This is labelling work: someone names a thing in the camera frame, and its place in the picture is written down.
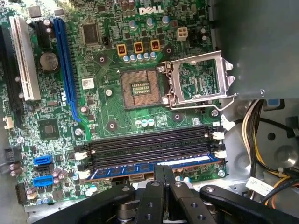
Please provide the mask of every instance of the blue sata port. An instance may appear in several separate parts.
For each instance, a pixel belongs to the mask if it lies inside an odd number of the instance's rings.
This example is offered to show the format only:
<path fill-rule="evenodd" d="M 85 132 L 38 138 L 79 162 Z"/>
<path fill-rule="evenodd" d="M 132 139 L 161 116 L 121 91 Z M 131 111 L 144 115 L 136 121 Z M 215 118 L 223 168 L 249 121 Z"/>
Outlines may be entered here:
<path fill-rule="evenodd" d="M 53 156 L 52 155 L 43 155 L 36 158 L 33 158 L 33 164 L 36 166 L 40 165 L 46 165 L 53 162 Z"/>
<path fill-rule="evenodd" d="M 40 176 L 33 179 L 33 186 L 35 187 L 45 187 L 53 184 L 52 176 Z"/>

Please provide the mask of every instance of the yellow wire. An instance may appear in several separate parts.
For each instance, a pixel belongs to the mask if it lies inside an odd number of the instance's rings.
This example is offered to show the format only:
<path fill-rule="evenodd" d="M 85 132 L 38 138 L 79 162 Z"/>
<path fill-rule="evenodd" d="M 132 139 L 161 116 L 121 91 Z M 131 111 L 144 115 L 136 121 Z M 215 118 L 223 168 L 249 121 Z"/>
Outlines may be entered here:
<path fill-rule="evenodd" d="M 280 179 L 279 181 L 276 182 L 276 184 L 274 184 L 273 188 L 276 188 L 280 183 L 282 183 L 283 181 L 285 181 L 289 178 L 290 178 L 290 176 L 286 176 L 286 177 Z"/>

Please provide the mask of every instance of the black connector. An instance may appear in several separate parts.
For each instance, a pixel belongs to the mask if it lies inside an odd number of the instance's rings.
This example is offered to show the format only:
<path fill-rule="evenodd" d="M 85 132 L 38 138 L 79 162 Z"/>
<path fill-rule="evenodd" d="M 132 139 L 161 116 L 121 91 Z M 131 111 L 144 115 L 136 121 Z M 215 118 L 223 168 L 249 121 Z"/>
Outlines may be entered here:
<path fill-rule="evenodd" d="M 18 203 L 24 205 L 27 201 L 25 184 L 19 183 L 19 184 L 15 185 L 14 188 L 15 188 L 15 192 L 17 194 Z"/>
<path fill-rule="evenodd" d="M 21 149 L 18 147 L 4 149 L 4 154 L 7 162 L 19 162 L 22 161 Z"/>

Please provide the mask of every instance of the mounting hole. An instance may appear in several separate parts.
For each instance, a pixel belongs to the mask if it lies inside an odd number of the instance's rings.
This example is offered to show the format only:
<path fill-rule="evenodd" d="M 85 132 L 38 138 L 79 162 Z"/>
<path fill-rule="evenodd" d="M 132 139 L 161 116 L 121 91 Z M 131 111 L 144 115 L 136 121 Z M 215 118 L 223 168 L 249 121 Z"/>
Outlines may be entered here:
<path fill-rule="evenodd" d="M 269 141 L 273 141 L 273 140 L 275 140 L 275 138 L 276 138 L 276 135 L 273 132 L 270 132 L 268 134 L 268 140 Z"/>
<path fill-rule="evenodd" d="M 145 219 L 147 219 L 147 220 L 151 220 L 152 218 L 153 218 L 153 216 L 151 214 L 145 215 Z"/>
<path fill-rule="evenodd" d="M 197 208 L 197 207 L 198 207 L 198 204 L 196 204 L 196 203 L 191 203 L 190 205 L 191 205 L 191 207 L 193 207 L 193 208 Z"/>
<path fill-rule="evenodd" d="M 198 215 L 197 218 L 198 218 L 199 220 L 202 220 L 202 221 L 206 219 L 206 217 L 203 216 L 203 215 Z"/>

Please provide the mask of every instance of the chip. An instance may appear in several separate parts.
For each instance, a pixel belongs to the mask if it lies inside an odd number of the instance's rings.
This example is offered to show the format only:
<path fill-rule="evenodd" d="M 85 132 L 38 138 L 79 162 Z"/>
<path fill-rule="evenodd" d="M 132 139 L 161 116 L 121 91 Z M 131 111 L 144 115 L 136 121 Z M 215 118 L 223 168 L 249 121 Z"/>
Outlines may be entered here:
<path fill-rule="evenodd" d="M 121 74 L 126 109 L 160 104 L 160 91 L 155 70 L 139 70 Z"/>
<path fill-rule="evenodd" d="M 64 15 L 64 10 L 62 8 L 54 10 L 54 15 L 55 16 L 63 16 Z"/>
<path fill-rule="evenodd" d="M 29 6 L 28 10 L 31 18 L 42 16 L 41 8 L 39 6 Z"/>
<path fill-rule="evenodd" d="M 84 24 L 82 26 L 83 41 L 86 45 L 99 44 L 98 27 L 96 23 Z"/>
<path fill-rule="evenodd" d="M 38 127 L 42 140 L 58 139 L 60 136 L 56 118 L 40 120 L 38 121 Z"/>

